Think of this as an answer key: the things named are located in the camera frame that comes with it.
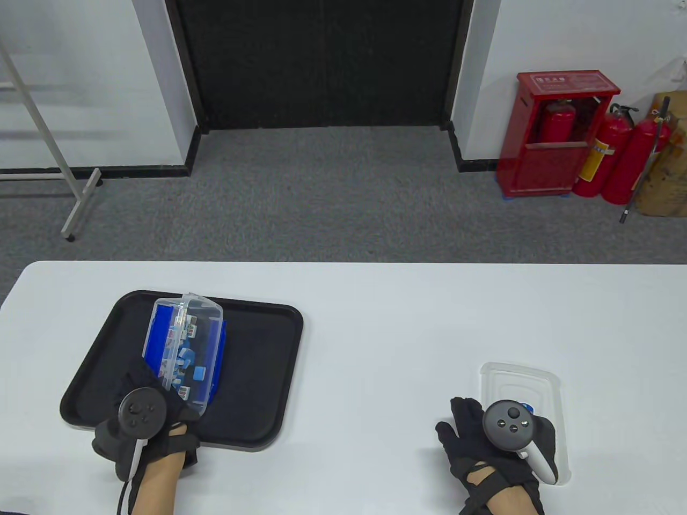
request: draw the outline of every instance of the red fire extinguisher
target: red fire extinguisher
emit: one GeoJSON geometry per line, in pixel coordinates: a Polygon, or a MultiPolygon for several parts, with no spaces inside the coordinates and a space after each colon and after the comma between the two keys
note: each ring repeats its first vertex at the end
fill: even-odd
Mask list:
{"type": "Polygon", "coordinates": [[[647,163],[654,157],[653,154],[658,154],[665,148],[671,138],[671,130],[662,121],[663,117],[659,113],[652,112],[634,128],[616,169],[601,190],[601,196],[607,202],[626,205],[630,201],[647,163]]]}
{"type": "Polygon", "coordinates": [[[569,100],[549,104],[544,109],[540,143],[562,143],[570,139],[575,125],[575,108],[569,100]]]}
{"type": "Polygon", "coordinates": [[[635,126],[630,111],[639,109],[613,104],[596,136],[596,143],[582,167],[572,191],[591,198],[601,193],[606,180],[620,159],[635,126]]]}

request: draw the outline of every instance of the fire extinguisher label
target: fire extinguisher label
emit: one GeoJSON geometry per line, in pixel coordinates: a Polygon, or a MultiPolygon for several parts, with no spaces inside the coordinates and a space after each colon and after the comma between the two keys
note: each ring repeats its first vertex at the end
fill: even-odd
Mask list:
{"type": "Polygon", "coordinates": [[[601,165],[601,161],[603,161],[603,158],[608,155],[613,155],[615,151],[615,149],[609,150],[608,144],[597,139],[596,143],[594,144],[594,147],[592,148],[592,151],[589,153],[587,162],[580,171],[580,179],[590,183],[594,179],[596,171],[599,169],[599,166],[601,165]]]}

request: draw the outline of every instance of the metal stand leg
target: metal stand leg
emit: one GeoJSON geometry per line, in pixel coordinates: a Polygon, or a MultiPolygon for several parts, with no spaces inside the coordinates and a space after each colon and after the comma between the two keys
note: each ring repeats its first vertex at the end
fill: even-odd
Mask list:
{"type": "Polygon", "coordinates": [[[3,44],[1,39],[0,59],[2,59],[5,69],[7,70],[8,75],[10,77],[10,80],[12,81],[12,84],[1,83],[0,87],[2,87],[2,89],[14,89],[19,94],[19,96],[21,97],[21,101],[24,103],[24,106],[26,107],[27,111],[31,115],[31,118],[36,124],[36,128],[41,134],[43,141],[45,141],[45,144],[50,150],[50,153],[52,154],[53,158],[55,158],[57,166],[60,168],[60,173],[57,174],[0,174],[0,181],[35,181],[45,179],[65,180],[69,185],[71,192],[74,193],[74,196],[76,197],[76,204],[74,205],[74,208],[71,210],[71,213],[67,218],[65,226],[62,228],[61,234],[68,241],[74,241],[74,236],[72,235],[71,230],[74,228],[74,224],[81,215],[83,207],[85,206],[85,202],[92,195],[95,187],[99,185],[98,183],[100,181],[100,169],[96,168],[93,170],[93,174],[91,174],[91,177],[86,183],[86,187],[83,190],[81,190],[79,187],[79,183],[74,177],[74,174],[71,172],[71,168],[69,167],[69,165],[67,165],[65,157],[62,155],[62,152],[60,151],[60,148],[58,147],[55,138],[53,137],[52,133],[50,132],[50,129],[45,123],[43,116],[38,110],[38,107],[36,106],[36,103],[34,102],[33,98],[31,97],[29,89],[26,87],[26,84],[24,84],[24,81],[19,75],[19,71],[14,66],[10,54],[5,48],[5,45],[3,44]]]}

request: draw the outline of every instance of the black vr controller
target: black vr controller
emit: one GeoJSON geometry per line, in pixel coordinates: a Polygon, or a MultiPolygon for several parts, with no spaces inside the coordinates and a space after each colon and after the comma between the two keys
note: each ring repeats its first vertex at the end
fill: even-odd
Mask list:
{"type": "Polygon", "coordinates": [[[120,481],[131,481],[141,461],[143,447],[164,427],[167,402],[154,388],[138,388],[124,397],[117,419],[95,428],[93,449],[116,463],[120,481]]]}
{"type": "Polygon", "coordinates": [[[556,431],[549,419],[534,416],[514,400],[500,400],[484,412],[482,426],[492,444],[526,459],[540,481],[556,484],[556,431]]]}

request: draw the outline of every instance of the fire extinguisher box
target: fire extinguisher box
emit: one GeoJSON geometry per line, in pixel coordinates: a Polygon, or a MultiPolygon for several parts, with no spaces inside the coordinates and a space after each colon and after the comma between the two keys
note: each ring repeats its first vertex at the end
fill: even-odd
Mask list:
{"type": "Polygon", "coordinates": [[[599,70],[519,73],[496,177],[505,197],[572,190],[620,89],[599,70]]]}

